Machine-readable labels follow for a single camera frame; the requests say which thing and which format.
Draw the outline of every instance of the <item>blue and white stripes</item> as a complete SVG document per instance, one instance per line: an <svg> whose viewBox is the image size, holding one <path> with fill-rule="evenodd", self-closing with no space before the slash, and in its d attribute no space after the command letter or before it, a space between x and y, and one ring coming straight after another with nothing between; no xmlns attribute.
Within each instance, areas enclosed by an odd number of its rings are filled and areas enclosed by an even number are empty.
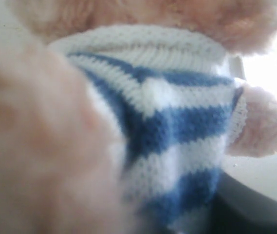
<svg viewBox="0 0 277 234"><path fill-rule="evenodd" d="M128 195L164 226L207 206L236 103L234 80L159 72L89 53L68 58L93 83L127 139Z"/></svg>

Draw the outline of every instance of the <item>ribbed knit collar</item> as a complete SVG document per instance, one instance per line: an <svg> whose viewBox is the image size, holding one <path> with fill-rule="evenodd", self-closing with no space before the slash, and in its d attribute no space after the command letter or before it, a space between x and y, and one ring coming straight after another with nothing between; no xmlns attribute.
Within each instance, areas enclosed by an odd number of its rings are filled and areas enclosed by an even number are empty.
<svg viewBox="0 0 277 234"><path fill-rule="evenodd" d="M157 70L217 73L226 50L187 30L155 25L114 25L59 39L50 44L65 55L91 52Z"/></svg>

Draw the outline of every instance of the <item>stuffed animal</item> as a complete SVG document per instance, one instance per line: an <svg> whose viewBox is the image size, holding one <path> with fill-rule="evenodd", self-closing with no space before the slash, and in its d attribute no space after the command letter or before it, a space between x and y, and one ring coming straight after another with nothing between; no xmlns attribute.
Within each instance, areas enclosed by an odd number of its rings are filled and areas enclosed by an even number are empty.
<svg viewBox="0 0 277 234"><path fill-rule="evenodd" d="M8 3L47 46L0 52L0 230L204 233L223 156L277 153L277 97L218 74L277 0Z"/></svg>

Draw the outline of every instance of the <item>knitted sweater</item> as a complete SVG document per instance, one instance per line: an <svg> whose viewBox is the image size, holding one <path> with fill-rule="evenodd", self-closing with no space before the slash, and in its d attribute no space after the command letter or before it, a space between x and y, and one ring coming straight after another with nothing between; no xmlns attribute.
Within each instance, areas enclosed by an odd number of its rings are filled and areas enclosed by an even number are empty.
<svg viewBox="0 0 277 234"><path fill-rule="evenodd" d="M123 25L51 47L85 73L98 110L126 138L118 162L127 198L161 226L203 233L228 136L245 121L241 88L216 75L222 46L184 30Z"/></svg>

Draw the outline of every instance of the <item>teddy bear head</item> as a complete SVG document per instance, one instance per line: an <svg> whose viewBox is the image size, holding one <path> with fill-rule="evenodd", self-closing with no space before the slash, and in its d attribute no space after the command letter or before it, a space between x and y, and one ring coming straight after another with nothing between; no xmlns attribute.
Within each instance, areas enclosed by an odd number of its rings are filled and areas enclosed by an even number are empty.
<svg viewBox="0 0 277 234"><path fill-rule="evenodd" d="M45 42L114 24L202 33L229 52L265 52L277 34L277 0L7 0Z"/></svg>

